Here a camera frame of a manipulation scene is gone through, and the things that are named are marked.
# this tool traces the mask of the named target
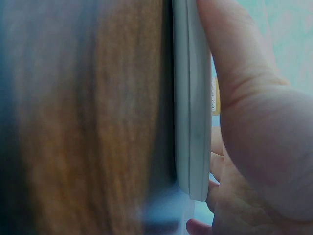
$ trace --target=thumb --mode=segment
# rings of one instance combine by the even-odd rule
[[[313,220],[313,99],[287,86],[257,26],[235,0],[198,0],[198,8],[233,163],[283,216]]]

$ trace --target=palm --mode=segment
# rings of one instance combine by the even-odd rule
[[[220,184],[210,182],[207,204],[214,212],[213,227],[195,220],[191,235],[307,235],[313,224],[286,219],[253,190],[226,152],[219,129],[212,132],[211,172]]]
[[[250,187],[224,153],[224,162],[214,207],[217,234],[281,234],[269,216],[266,203]]]

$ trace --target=wood grain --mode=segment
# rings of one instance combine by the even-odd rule
[[[1,234],[163,234],[175,188],[166,0],[1,1]]]

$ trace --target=skin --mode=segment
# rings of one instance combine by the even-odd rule
[[[191,235],[313,234],[313,98],[281,75],[273,52],[235,0],[198,0],[221,94],[212,131],[213,226]]]

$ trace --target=finger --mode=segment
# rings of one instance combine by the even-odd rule
[[[269,84],[286,84],[272,50],[251,16],[235,0],[198,0],[198,8],[214,58],[221,105],[231,105]]]
[[[219,126],[212,127],[211,136],[211,152],[218,155],[223,155],[223,139],[221,128]]]
[[[221,181],[221,175],[224,166],[224,157],[215,153],[211,153],[210,159],[210,172],[214,178],[219,182]]]
[[[219,188],[220,186],[213,182],[209,181],[209,192],[207,194],[206,204],[209,207],[210,211],[214,213],[216,202],[219,198]]]
[[[186,224],[190,235],[212,235],[212,227],[195,219],[190,219]]]

